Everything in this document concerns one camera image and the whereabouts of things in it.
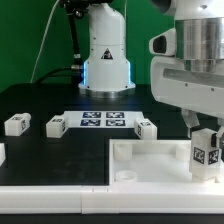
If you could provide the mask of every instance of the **warning triangle sticker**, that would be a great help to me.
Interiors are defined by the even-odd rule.
[[[101,59],[105,59],[105,60],[113,60],[113,56],[110,53],[110,50],[107,48],[105,53],[103,54]]]

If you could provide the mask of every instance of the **green background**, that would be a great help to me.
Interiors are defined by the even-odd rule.
[[[29,83],[45,26],[56,0],[1,0],[0,7],[0,92],[10,85]],[[125,0],[114,0],[113,8],[124,14]],[[88,15],[76,20],[84,59],[89,54]],[[150,83],[149,40],[173,27],[171,17],[161,15],[149,0],[127,0],[127,58],[132,80]],[[58,7],[53,17],[35,80],[52,69],[71,65],[73,53],[65,10]],[[49,80],[69,82],[68,78]]]

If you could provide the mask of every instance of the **black table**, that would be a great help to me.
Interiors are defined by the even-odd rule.
[[[7,160],[0,168],[1,186],[108,185],[109,139],[137,139],[133,129],[69,129],[61,139],[46,138],[46,123],[64,111],[142,111],[158,127],[158,139],[187,139],[180,109],[154,100],[150,86],[133,96],[97,99],[79,95],[66,84],[20,84],[0,94],[0,143]],[[31,127],[21,137],[5,137],[4,121],[30,113]],[[217,130],[215,118],[200,115],[201,124]],[[0,223],[221,223],[206,215],[3,215]]]

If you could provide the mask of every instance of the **white cube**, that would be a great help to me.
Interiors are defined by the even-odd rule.
[[[46,125],[48,138],[61,138],[68,130],[66,116],[54,116]]]
[[[5,122],[6,136],[20,136],[30,127],[31,115],[28,113],[15,114]]]
[[[5,145],[4,144],[0,144],[0,166],[4,163],[6,159],[5,156]]]
[[[135,134],[142,140],[156,140],[157,127],[149,119],[136,119]]]
[[[214,133],[209,129],[192,133],[190,172],[202,180],[217,177],[220,173],[221,149],[211,146]]]

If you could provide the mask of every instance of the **white platform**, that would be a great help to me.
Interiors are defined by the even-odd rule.
[[[123,162],[113,152],[121,141],[133,145],[132,158]],[[109,186],[0,187],[0,213],[224,214],[223,176],[220,183],[191,183],[188,162],[175,158],[177,145],[190,142],[111,140]],[[122,170],[138,180],[115,181]]]

